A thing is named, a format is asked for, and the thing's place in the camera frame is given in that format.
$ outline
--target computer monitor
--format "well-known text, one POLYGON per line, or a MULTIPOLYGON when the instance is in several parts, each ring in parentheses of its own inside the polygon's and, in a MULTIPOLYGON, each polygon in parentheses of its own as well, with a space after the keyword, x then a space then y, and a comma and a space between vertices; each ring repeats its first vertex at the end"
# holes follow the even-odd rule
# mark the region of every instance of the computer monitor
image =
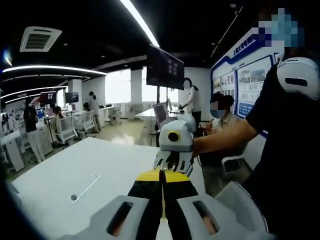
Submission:
POLYGON ((153 110, 156 118, 156 122, 158 123, 159 129, 161 129, 164 125, 171 122, 168 114, 167 103, 162 102, 153 105, 153 110))
POLYGON ((79 102, 79 95, 78 92, 66 92, 64 94, 65 96, 65 103, 66 104, 72 104, 79 102))
POLYGON ((185 64, 172 54, 150 45, 146 56, 146 84, 184 90, 185 64))
POLYGON ((40 105, 45 106, 48 104, 55 104, 57 102, 56 92, 42 92, 40 94, 40 105))

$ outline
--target black pants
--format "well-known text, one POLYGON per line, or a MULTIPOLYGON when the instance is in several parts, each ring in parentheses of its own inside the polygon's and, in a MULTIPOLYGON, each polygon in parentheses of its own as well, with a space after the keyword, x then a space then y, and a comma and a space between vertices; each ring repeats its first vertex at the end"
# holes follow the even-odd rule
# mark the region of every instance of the black pants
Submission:
POLYGON ((201 133, 201 130, 199 128, 199 124, 201 123, 201 111, 192 111, 191 114, 192 114, 192 117, 195 120, 195 126, 196 126, 196 131, 194 133, 194 136, 195 137, 201 137, 202 133, 201 133))
POLYGON ((191 114, 195 120, 196 127, 198 127, 201 122, 201 111, 192 111, 191 114))

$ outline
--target white table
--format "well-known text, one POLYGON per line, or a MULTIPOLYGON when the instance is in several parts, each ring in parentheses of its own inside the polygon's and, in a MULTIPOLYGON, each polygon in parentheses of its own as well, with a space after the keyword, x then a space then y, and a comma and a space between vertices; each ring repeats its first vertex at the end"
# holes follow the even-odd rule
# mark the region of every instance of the white table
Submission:
MULTIPOLYGON (((144 134, 153 134, 155 132, 155 125, 157 124, 156 114, 154 108, 150 108, 135 115, 137 119, 143 120, 144 134)), ((177 113, 169 113, 169 118, 177 119, 177 113)))
MULTIPOLYGON (((157 147, 120 145, 89 137, 36 165, 12 184, 35 227, 48 239, 58 238, 87 228, 92 214, 116 196, 127 195, 137 176, 153 168, 157 152, 157 147), (79 196, 95 175, 101 178, 72 205, 71 195, 79 196)), ((203 194, 205 186, 197 161, 190 179, 203 194)))
POLYGON ((25 164, 21 156, 21 150, 17 144, 17 140, 19 138, 22 144, 20 131, 15 130, 14 132, 0 139, 1 153, 4 154, 3 157, 6 159, 7 162, 10 161, 12 163, 16 172, 25 168, 25 164))

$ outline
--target blue face mask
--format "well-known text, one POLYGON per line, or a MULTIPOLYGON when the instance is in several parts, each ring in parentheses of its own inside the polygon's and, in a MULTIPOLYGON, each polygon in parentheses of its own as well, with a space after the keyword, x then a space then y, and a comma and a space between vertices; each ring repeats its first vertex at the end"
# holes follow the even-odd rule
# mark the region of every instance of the blue face mask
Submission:
POLYGON ((215 119, 221 119, 225 115, 226 110, 210 110, 210 113, 215 119))

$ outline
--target person's arm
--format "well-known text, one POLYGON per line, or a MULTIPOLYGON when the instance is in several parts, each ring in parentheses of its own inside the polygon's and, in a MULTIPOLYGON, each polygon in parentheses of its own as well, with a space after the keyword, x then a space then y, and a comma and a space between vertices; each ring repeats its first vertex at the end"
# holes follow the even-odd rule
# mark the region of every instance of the person's arm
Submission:
POLYGON ((243 119, 226 130, 194 139, 193 155, 196 157, 202 153, 231 149, 244 142, 249 142, 257 134, 257 131, 250 126, 248 121, 243 119))
POLYGON ((277 74, 277 67, 272 67, 267 73, 260 96, 246 119, 238 121, 221 132, 199 137, 193 141, 195 157, 201 153, 237 147, 249 142, 263 130, 268 130, 269 119, 277 100, 275 93, 279 89, 277 88, 279 83, 275 82, 274 74, 277 74))
POLYGON ((182 109, 184 109, 186 106, 188 106, 189 104, 191 104, 193 102, 193 100, 195 99, 195 89, 192 87, 190 90, 190 96, 188 101, 186 101, 186 103, 184 105, 181 106, 182 109))

